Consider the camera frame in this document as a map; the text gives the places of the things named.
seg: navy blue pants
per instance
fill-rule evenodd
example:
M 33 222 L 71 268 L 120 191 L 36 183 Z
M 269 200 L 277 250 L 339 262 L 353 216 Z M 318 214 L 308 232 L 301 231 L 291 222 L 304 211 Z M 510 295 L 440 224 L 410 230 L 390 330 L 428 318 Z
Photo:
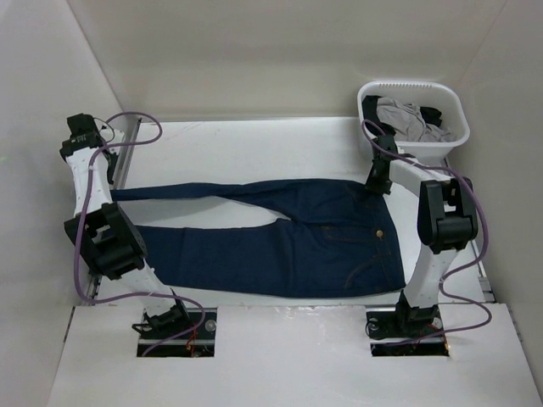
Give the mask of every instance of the navy blue pants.
M 223 197 L 290 220 L 234 229 L 139 226 L 167 285 L 291 298 L 342 298 L 405 286 L 383 197 L 353 181 L 189 183 L 113 191 L 116 201 Z

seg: clothes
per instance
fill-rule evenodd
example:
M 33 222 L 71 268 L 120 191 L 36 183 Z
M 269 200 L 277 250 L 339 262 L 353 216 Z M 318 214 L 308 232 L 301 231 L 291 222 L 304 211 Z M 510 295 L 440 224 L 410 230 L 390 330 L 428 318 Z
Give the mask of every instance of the clothes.
M 290 298 L 357 297 L 405 286 L 386 203 L 357 182 L 190 183 L 112 196 L 117 201 L 215 196 L 289 218 L 235 229 L 139 226 L 148 262 L 164 284 Z
M 366 96 L 362 101 L 364 117 L 374 121 L 386 134 L 395 136 L 402 142 L 453 142 L 455 136 L 440 129 L 441 112 L 435 108 L 419 108 L 414 104 L 403 104 L 393 98 Z M 372 134 L 380 134 L 376 129 L 369 129 Z

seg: white plastic basket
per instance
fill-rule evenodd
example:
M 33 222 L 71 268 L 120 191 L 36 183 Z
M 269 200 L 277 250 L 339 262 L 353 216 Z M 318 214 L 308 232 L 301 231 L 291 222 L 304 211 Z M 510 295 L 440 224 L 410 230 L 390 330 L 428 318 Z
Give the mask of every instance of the white plastic basket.
M 442 127 L 448 127 L 456 136 L 454 142 L 397 142 L 399 148 L 413 154 L 423 163 L 434 164 L 442 160 L 454 147 L 465 143 L 469 138 L 469 127 L 458 96 L 447 86 L 434 82 L 421 81 L 374 81 L 364 85 L 358 92 L 358 117 L 364 120 L 362 100 L 367 95 L 388 96 L 402 103 L 414 103 L 439 109 L 443 114 Z M 372 156 L 369 141 L 360 129 L 359 146 L 365 157 Z

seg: white wall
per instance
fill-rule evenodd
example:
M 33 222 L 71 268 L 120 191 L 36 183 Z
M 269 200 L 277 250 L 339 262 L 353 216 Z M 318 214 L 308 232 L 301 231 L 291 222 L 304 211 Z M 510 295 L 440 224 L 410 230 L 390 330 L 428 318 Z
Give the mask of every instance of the white wall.
M 454 85 L 505 0 L 69 0 L 125 109 L 346 115 L 375 77 Z
M 45 405 L 76 303 L 65 118 L 120 107 L 64 0 L 0 3 L 0 404 Z
M 490 222 L 485 267 L 512 306 L 543 392 L 543 2 L 508 0 L 457 88 L 471 126 L 453 164 L 473 178 Z

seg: cable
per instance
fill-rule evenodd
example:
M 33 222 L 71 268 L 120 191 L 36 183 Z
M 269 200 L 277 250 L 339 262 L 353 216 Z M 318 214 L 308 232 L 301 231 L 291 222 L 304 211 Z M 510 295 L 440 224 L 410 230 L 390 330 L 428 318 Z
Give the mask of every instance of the cable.
M 106 144 L 108 142 L 113 142 L 115 140 L 115 129 L 113 127 L 111 127 L 111 124 L 100 119 L 99 117 L 93 117 L 93 119 L 95 120 L 98 120 L 98 121 L 101 121 L 102 123 L 104 123 L 107 127 L 109 127 L 109 129 L 111 130 L 111 132 L 113 133 L 113 136 L 111 137 L 111 140 L 108 140 L 107 142 L 105 142 Z M 98 131 L 98 133 L 101 133 L 102 130 L 104 129 L 104 127 L 102 126 L 102 128 Z
M 141 112 L 121 112 L 121 113 L 118 113 L 118 114 L 114 114 L 109 119 L 107 119 L 104 123 L 109 125 L 109 123 L 111 121 L 113 121 L 113 120 L 115 120 L 115 119 L 117 119 L 117 118 L 119 118 L 121 116 L 128 116 L 128 115 L 130 115 L 130 116 L 132 116 L 132 115 L 143 116 L 143 117 L 146 117 L 146 118 L 152 120 L 158 126 L 159 134 L 156 137 L 151 138 L 150 140 L 145 140 L 145 141 L 142 141 L 142 142 L 117 142 L 115 144 L 110 144 L 110 145 L 106 144 L 106 145 L 98 148 L 92 154 L 91 159 L 89 160 L 89 165 L 88 165 L 89 171 L 88 171 L 88 179 L 87 179 L 87 192 L 85 194 L 85 200 L 83 201 L 83 206 L 81 208 L 79 225 L 77 227 L 77 234 L 76 234 L 76 249 L 75 249 L 75 252 L 74 252 L 74 283 L 76 285 L 77 295 L 83 301 L 85 301 L 86 303 L 89 303 L 89 304 L 107 304 L 107 303 L 110 303 L 112 301 L 117 301 L 117 300 L 120 300 L 120 299 L 131 298 L 131 297 L 155 297 L 155 298 L 170 298 L 170 299 L 176 299 L 176 300 L 188 302 L 188 303 L 191 303 L 191 304 L 195 305 L 200 310 L 200 312 L 202 313 L 202 316 L 201 316 L 200 320 L 194 326 L 186 329 L 185 331 L 182 331 L 182 332 L 179 332 L 179 333 L 177 333 L 175 335 L 167 337 L 165 339 L 161 339 L 157 343 L 154 343 L 153 345 L 151 345 L 150 347 L 145 349 L 145 352 L 143 352 L 142 356 L 147 356 L 147 354 L 149 352 L 151 352 L 153 349 L 157 348 L 161 344 L 166 343 L 166 342 L 168 342 L 168 341 L 170 341 L 172 339 L 176 339 L 178 337 L 181 337 L 181 336 L 183 336 L 183 335 L 185 335 L 185 334 L 187 334 L 187 333 L 189 333 L 191 331 L 194 331 L 194 330 L 198 329 L 205 321 L 205 310 L 204 310 L 204 307 L 200 303 L 197 303 L 193 299 L 186 298 L 186 297 L 181 297 L 181 296 L 175 295 L 175 294 L 159 294 L 159 293 L 136 292 L 136 293 L 128 293 L 128 294 L 116 295 L 116 296 L 110 297 L 110 298 L 95 299 L 95 298 L 88 297 L 83 292 L 83 290 L 81 288 L 81 279 L 80 279 L 81 242 L 82 242 L 82 238 L 83 238 L 83 230 L 85 228 L 85 219 L 87 217 L 88 205 L 89 205 L 89 202 L 91 200 L 92 179 L 93 179 L 93 172 L 94 172 L 94 169 L 93 169 L 92 166 L 94 164 L 94 161 L 96 160 L 96 158 L 98 157 L 99 154 L 101 154 L 104 150 L 106 150 L 108 148 L 142 146 L 142 145 L 145 145 L 145 144 L 151 144 L 153 142 L 156 142 L 162 137 L 162 132 L 163 132 L 162 131 L 162 125 L 160 125 L 160 123 L 152 115 L 146 114 L 146 113 L 141 113 Z
M 481 220 L 481 228 L 483 230 L 483 246 L 481 247 L 481 251 L 479 252 L 479 256 L 477 256 L 474 260 L 466 263 L 465 265 L 461 265 L 460 267 L 456 267 L 454 270 L 447 271 L 441 277 L 441 279 L 439 280 L 439 290 L 441 291 L 441 293 L 443 295 L 445 295 L 448 298 L 457 299 L 457 300 L 464 301 L 464 302 L 469 303 L 469 304 L 477 305 L 480 309 L 482 309 L 487 314 L 486 320 L 484 320 L 483 322 L 479 322 L 478 324 L 471 325 L 471 326 L 463 326 L 463 327 L 460 327 L 460 328 L 451 328 L 451 329 L 440 330 L 438 332 L 430 333 L 430 334 L 425 335 L 423 337 L 408 339 L 408 340 L 397 342 L 397 343 L 390 343 L 389 345 L 390 346 L 400 346 L 400 345 L 407 345 L 407 344 L 411 344 L 411 343 L 418 343 L 418 342 L 422 341 L 423 339 L 429 339 L 431 337 L 439 337 L 439 336 L 445 335 L 446 333 L 470 331 L 472 329 L 477 329 L 477 328 L 480 328 L 482 326 L 486 326 L 486 325 L 490 324 L 490 322 L 492 321 L 492 313 L 490 312 L 490 309 L 488 309 L 486 306 L 484 306 L 484 304 L 480 303 L 479 301 L 475 301 L 474 299 L 465 298 L 465 297 L 462 297 L 460 295 L 455 295 L 455 294 L 448 293 L 444 288 L 445 280 L 447 280 L 447 278 L 449 278 L 451 276 L 454 276 L 456 273 L 459 273 L 462 270 L 466 270 L 467 268 L 471 267 L 472 265 L 476 265 L 486 255 L 486 252 L 487 252 L 488 247 L 489 247 L 488 223 L 486 221 L 486 217 L 484 216 L 483 207 L 481 206 L 479 200 L 475 196 L 475 193 L 473 192 L 472 188 L 467 184 L 467 182 L 466 182 L 466 180 L 464 180 L 463 176 L 461 176 L 459 173 L 457 173 L 456 171 L 454 171 L 451 168 L 442 167 L 442 166 L 434 166 L 434 165 L 424 165 L 424 164 L 416 163 L 416 162 L 411 161 L 410 159 L 408 159 L 406 157 L 402 157 L 399 154 L 391 153 L 390 151 L 385 150 L 384 148 L 377 145 L 372 140 L 370 135 L 367 134 L 367 130 L 366 130 L 366 127 L 364 125 L 372 126 L 373 128 L 377 129 L 379 131 L 379 133 L 381 133 L 383 136 L 386 136 L 386 134 L 384 133 L 383 129 L 381 129 L 378 125 L 373 123 L 371 120 L 364 119 L 362 121 L 362 123 L 361 123 L 362 133 L 364 134 L 364 137 L 370 142 L 372 147 L 377 149 L 380 153 L 388 155 L 389 157 L 392 157 L 394 159 L 399 159 L 399 160 L 404 161 L 404 162 L 406 162 L 408 164 L 414 165 L 417 168 L 420 168 L 421 170 L 445 171 L 445 172 L 448 172 L 449 174 L 451 174 L 452 176 L 454 176 L 458 180 L 458 182 L 462 186 L 462 188 L 467 192 L 469 197 L 473 200 L 473 203 L 475 205 L 475 209 L 477 210 L 477 213 L 479 214 L 479 218 Z

